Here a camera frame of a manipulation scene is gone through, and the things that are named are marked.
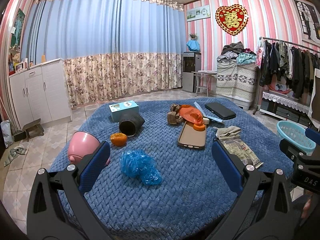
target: hand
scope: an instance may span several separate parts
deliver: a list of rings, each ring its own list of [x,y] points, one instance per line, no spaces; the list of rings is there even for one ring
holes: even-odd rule
[[[303,211],[302,211],[302,214],[301,214],[301,218],[306,218],[307,214],[308,214],[308,211],[311,207],[311,199],[312,199],[312,192],[311,191],[306,191],[306,194],[307,195],[310,195],[308,201],[305,203],[304,207],[303,207]]]

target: plastic bag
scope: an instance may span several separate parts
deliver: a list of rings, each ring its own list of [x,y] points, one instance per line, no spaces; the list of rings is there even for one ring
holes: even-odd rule
[[[203,123],[203,117],[202,113],[200,112],[199,109],[196,109],[193,106],[190,107],[182,107],[179,110],[180,116],[182,116],[184,119],[191,123],[195,124],[202,124]]]
[[[140,177],[145,185],[159,185],[162,181],[156,161],[143,150],[126,150],[120,157],[121,172],[130,178]]]
[[[1,122],[0,125],[1,125],[5,147],[8,148],[10,145],[13,144],[13,137],[11,135],[10,122],[8,120],[3,121]]]

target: pink bowl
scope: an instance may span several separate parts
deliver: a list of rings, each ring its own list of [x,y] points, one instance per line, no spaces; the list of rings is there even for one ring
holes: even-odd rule
[[[92,134],[87,132],[75,132],[70,140],[68,148],[68,160],[72,164],[78,164],[82,158],[91,154],[100,145],[100,141]]]

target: striped wall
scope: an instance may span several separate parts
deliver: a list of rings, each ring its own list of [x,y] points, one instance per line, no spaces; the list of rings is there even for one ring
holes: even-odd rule
[[[11,43],[11,28],[14,25],[14,20],[17,16],[18,9],[20,8],[23,13],[26,15],[25,22],[28,17],[33,0],[10,0],[7,8],[4,11],[3,19],[0,25],[0,96],[4,102],[4,105],[11,115],[12,120],[15,122],[15,114],[11,114],[12,109],[12,100],[9,87],[9,66],[8,66],[8,55],[9,55],[9,46]],[[22,29],[21,38],[23,37],[24,26]],[[3,120],[7,120],[7,115],[1,106],[0,108],[1,116]]]
[[[215,20],[220,6],[243,5],[249,14],[247,26],[237,36],[222,30]],[[320,48],[302,41],[299,18],[292,0],[201,0],[185,5],[187,9],[210,5],[211,18],[186,22],[187,40],[190,33],[197,33],[202,53],[202,69],[216,70],[216,58],[222,47],[241,41],[245,48],[256,51],[260,36],[291,41],[320,51]]]

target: black phone case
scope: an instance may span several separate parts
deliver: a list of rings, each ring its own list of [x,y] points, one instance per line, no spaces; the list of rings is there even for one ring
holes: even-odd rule
[[[236,117],[236,113],[226,108],[220,103],[207,103],[205,104],[205,108],[216,114],[223,120],[229,120]]]

